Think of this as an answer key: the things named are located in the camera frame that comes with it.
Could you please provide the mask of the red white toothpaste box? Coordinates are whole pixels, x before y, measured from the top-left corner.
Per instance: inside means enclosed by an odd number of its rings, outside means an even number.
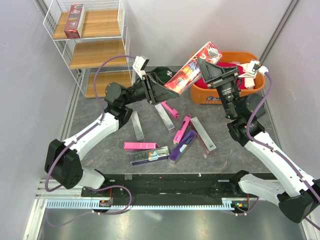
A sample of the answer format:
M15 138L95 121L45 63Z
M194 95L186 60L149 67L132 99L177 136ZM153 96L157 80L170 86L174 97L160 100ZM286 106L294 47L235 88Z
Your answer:
M205 130L204 126L196 116L190 119L190 127L197 133L200 146L203 149L203 154L205 157L217 149L212 138L209 136L208 132Z

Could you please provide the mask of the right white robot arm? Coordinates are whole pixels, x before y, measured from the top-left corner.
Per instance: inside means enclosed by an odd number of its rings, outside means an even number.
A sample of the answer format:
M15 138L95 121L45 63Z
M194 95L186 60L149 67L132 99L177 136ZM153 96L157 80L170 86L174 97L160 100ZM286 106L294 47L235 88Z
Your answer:
M229 134L242 147L253 153L276 177L272 183L241 170L229 184L235 197L244 193L260 197L278 206L292 222L301 223L320 205L320 181L298 167L272 140L258 122L266 111L267 96L252 93L240 96L236 84L238 68L221 67L204 59L197 59L203 81L216 89L222 102Z

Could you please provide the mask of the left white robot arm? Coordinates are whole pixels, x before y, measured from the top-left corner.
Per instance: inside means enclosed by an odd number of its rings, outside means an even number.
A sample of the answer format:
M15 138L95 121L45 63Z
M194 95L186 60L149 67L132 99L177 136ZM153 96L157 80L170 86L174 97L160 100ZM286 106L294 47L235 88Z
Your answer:
M72 189L75 186L91 188L99 197L106 196L110 185L97 170L84 169L84 156L105 137L121 129L130 119L133 110L129 104L147 100L150 104L179 97L179 93L161 85L150 74L138 79L131 87L117 82L105 89L107 107L90 125L63 141L54 139L48 146L44 170L46 180L53 178L58 187Z

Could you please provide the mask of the dark green baseball cap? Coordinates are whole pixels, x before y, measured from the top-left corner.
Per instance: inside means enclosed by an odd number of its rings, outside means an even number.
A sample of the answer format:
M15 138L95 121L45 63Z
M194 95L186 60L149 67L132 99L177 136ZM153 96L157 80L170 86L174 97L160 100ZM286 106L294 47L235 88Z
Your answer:
M167 83L176 74L176 72L172 71L168 67L159 66L151 71L147 71L146 74L157 74L162 80Z

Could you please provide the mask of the red folded cloth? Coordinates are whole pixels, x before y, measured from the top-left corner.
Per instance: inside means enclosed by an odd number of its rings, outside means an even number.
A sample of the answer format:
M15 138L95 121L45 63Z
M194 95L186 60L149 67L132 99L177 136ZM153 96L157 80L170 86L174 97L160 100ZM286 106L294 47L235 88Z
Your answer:
M235 63L229 63L229 62L218 62L218 66L223 67L223 68L228 68L228 67L237 67L238 68L238 74L242 75L244 74L244 69L242 66L235 64ZM235 83L237 84L238 88L241 90L245 90L245 79L242 77L240 80L236 80ZM203 78L201 77L195 85L201 89L208 89L208 86L205 84Z

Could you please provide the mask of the orange plastic basket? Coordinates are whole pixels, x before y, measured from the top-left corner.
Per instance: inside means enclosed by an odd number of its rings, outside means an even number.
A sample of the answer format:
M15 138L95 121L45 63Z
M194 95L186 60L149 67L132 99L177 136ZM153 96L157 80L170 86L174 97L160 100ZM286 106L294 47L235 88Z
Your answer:
M219 66L224 66L230 64L231 62L239 62L240 64L249 63L251 60L258 60L258 58L246 51L223 51L222 58L218 62ZM220 97L216 89L203 88L204 84L199 87L198 80L195 84L190 87L190 97L192 101L197 105L209 104L209 105L219 105L221 104ZM247 89L244 87L244 83L241 84L240 96L247 96L253 93L257 93L262 90L265 86L265 77L258 73L254 79L255 86L253 89Z

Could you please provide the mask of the pink open toothpaste box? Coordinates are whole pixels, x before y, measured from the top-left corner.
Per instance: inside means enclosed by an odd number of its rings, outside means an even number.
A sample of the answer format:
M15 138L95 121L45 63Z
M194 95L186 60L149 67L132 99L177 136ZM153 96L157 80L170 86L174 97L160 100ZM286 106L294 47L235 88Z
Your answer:
M180 115L179 112L175 108L171 108L166 101L163 101L161 105L164 107L165 110L169 112L169 114L174 118L174 119L179 119Z

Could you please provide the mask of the white pink cloth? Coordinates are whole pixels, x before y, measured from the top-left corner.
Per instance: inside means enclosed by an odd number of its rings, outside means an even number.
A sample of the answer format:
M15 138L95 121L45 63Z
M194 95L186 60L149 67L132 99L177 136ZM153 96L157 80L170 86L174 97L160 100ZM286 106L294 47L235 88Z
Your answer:
M249 63L242 63L237 61L231 62L231 64L236 64L238 66L238 76L239 83L237 82L237 86L241 89L253 89L255 87L255 78L257 76L258 70L256 67L259 67L259 60L252 59Z

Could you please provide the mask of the pink toothpaste box upright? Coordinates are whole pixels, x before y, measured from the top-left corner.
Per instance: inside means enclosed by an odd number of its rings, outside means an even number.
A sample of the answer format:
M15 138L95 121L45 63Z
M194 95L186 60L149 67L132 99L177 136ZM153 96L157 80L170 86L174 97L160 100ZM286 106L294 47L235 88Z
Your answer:
M180 129L177 131L177 133L175 134L174 138L173 138L173 144L177 145L180 143L180 141L183 139L183 136L189 126L191 120L191 115L188 114L184 117L182 125L180 127Z

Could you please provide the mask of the pink toothpaste box lying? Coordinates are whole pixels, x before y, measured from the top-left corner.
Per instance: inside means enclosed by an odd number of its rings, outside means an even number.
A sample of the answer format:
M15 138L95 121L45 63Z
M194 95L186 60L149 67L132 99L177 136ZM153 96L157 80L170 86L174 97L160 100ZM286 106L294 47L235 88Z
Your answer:
M123 145L125 151L144 151L157 149L159 147L155 142L125 142Z

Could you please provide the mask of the silver R&O toothpaste box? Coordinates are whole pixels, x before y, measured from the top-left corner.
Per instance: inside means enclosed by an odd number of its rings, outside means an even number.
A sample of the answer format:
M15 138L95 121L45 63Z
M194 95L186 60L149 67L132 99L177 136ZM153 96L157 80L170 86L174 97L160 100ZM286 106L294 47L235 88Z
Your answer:
M130 154L130 164L133 166L167 160L170 155L167 146L148 149Z

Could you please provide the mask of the purple toothpaste box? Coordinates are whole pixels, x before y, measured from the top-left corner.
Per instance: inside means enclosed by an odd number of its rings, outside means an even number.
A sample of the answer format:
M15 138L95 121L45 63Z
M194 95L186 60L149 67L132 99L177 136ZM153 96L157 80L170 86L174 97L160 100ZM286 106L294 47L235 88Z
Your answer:
M168 162L172 165L176 165L197 136L198 134L194 130L190 130L170 153L168 156Z

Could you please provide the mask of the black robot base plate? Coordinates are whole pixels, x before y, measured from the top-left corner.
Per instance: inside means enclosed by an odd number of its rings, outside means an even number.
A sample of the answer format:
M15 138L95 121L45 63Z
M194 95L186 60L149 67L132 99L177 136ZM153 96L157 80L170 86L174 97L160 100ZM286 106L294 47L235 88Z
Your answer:
M196 195L213 198L252 198L240 190L233 180L233 173L151 173L105 174L102 187L119 185L138 195L160 194Z

